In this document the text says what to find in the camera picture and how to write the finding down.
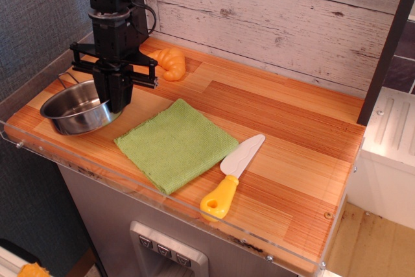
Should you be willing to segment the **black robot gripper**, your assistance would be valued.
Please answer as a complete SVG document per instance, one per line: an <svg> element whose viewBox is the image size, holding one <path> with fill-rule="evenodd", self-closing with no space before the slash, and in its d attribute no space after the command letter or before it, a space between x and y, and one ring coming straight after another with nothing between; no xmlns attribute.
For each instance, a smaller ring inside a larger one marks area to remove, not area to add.
<svg viewBox="0 0 415 277"><path fill-rule="evenodd" d="M116 114L130 104L133 84L148 88L158 85L157 61L139 50L138 14L90 14L89 17L93 25L93 43L70 45L73 69L93 73L100 102L110 100L112 112ZM123 69L132 65L147 67L148 73ZM112 74L109 86L108 74Z"/></svg>

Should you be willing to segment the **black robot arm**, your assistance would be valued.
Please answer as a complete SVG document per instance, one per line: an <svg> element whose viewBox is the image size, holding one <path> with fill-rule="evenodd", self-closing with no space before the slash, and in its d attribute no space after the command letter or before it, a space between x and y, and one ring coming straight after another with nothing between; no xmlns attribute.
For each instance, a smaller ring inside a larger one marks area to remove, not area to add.
<svg viewBox="0 0 415 277"><path fill-rule="evenodd" d="M155 88L157 61L140 45L154 31L146 13L155 11L144 0L89 0L93 43L72 43L73 69L93 76L101 102L113 113L130 104L135 84Z"/></svg>

